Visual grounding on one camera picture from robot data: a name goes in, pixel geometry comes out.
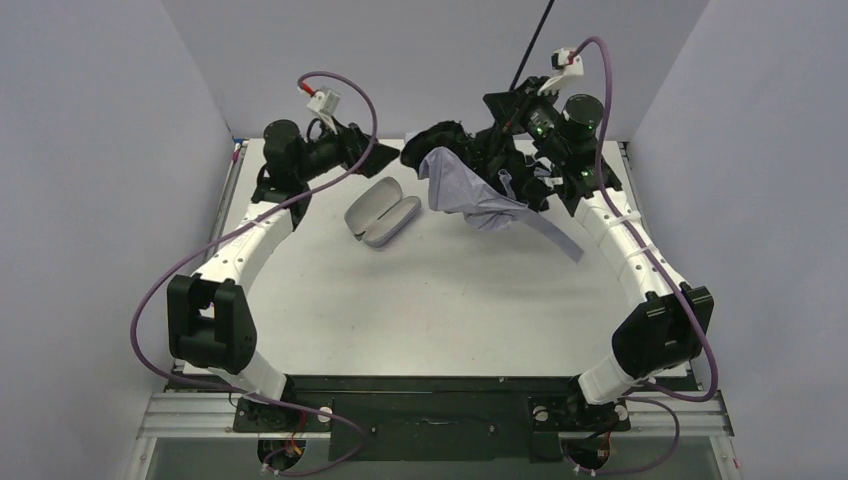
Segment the lavender umbrella case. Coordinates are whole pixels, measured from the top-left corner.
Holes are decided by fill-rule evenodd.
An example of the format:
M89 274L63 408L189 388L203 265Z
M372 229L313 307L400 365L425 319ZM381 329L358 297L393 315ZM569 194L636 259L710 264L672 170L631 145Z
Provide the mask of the lavender umbrella case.
M385 247L422 208L418 196L405 195L393 177L378 180L346 210L345 224L355 239L372 249Z

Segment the lavender umbrella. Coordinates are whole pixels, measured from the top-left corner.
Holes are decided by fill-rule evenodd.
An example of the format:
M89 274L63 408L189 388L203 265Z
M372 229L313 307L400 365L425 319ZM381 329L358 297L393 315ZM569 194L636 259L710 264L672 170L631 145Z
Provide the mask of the lavender umbrella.
M554 168L520 151L515 136L492 141L482 131L445 120L407 135L400 161L427 181L430 209L460 214L478 231L522 223L579 260L582 248L542 215L556 188Z

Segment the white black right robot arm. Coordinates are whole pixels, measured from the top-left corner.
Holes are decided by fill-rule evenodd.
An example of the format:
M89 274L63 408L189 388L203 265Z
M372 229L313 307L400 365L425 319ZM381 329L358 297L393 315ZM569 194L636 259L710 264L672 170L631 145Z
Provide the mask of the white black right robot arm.
M589 233L633 307L612 335L610 354L570 381L568 414L588 427L611 416L624 396L660 371L700 354L716 365L706 339L714 300L668 265L606 164L601 138L608 104L578 94L558 112L558 95L544 90L545 81L530 77L515 89L484 95L494 119L487 160L505 152L513 136L530 135L537 158L551 163L552 192Z

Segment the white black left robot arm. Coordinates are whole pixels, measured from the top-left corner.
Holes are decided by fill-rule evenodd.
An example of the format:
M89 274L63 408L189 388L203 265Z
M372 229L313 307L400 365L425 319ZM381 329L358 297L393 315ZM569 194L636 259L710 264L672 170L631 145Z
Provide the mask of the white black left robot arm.
M278 245L296 231L311 197L310 181L340 167L372 178L400 155L357 124L334 121L317 138L291 120L263 132L264 164L237 227L190 275L176 275L166 289L170 353L203 368L247 394L254 403L289 401L293 384L259 351L247 294Z

